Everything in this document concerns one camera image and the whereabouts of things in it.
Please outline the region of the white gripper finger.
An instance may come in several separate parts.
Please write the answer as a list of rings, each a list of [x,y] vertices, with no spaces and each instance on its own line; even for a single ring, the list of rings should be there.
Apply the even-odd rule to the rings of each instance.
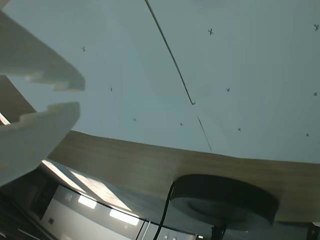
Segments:
[[[55,91],[84,91],[85,78],[67,60],[0,12],[0,74],[52,85]]]
[[[0,127],[0,185],[33,171],[80,118],[79,102],[52,104]]]

